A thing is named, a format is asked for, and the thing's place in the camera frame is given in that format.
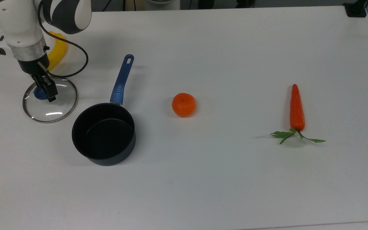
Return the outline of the black gripper silver flange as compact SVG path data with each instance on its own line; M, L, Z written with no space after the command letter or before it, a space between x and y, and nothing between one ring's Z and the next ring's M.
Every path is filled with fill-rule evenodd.
M36 86L42 90L41 99L48 100L48 102L55 101L58 93L57 87L50 77L45 76L45 69L50 64L46 53L46 41L40 40L26 47L12 46L11 50L21 69L32 75Z

